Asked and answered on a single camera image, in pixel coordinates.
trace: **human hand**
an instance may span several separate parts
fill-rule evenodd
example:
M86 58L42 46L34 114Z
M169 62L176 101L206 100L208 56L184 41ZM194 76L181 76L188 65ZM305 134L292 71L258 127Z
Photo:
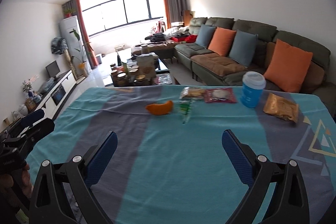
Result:
M22 168L22 192L27 198L31 198L33 192L33 185L30 181L30 174L28 170L30 169L29 164ZM14 194L11 187L14 185L14 181L11 175L4 174L0 175L0 193L4 196L4 198L8 201L8 203L16 208L20 206L19 199Z

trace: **white cup lid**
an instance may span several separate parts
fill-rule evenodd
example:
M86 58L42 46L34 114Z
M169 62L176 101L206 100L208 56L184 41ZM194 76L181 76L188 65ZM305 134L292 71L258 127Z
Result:
M265 77L255 71L248 71L245 73L243 76L243 83L256 90L262 90L266 86Z

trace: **trash can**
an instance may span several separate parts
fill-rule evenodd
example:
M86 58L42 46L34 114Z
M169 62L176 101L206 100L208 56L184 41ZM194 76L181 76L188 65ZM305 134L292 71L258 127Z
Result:
M102 59L101 59L101 54L97 54L97 55L96 55L96 58L97 58L97 62L98 62L98 64L103 63L103 61L102 61Z

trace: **blue gripper pad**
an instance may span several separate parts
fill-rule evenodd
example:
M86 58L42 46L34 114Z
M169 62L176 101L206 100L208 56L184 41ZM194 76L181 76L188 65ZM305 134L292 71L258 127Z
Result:
M115 150L117 149L117 145L117 135L114 132L110 132L109 136L96 150L96 153L86 166L86 177L84 182L88 188L98 183Z
M33 123L43 119L44 117L44 110L38 109L32 112L31 114L27 115L26 117L23 117L21 120L21 126L23 128L30 127L33 125Z
M223 132L222 145L241 182L251 188L254 184L253 166L228 130Z

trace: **computer screen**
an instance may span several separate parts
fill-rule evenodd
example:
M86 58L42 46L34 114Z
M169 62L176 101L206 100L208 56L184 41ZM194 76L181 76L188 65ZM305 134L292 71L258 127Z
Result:
M46 69L47 69L49 77L55 77L59 73L59 67L56 61L46 66Z

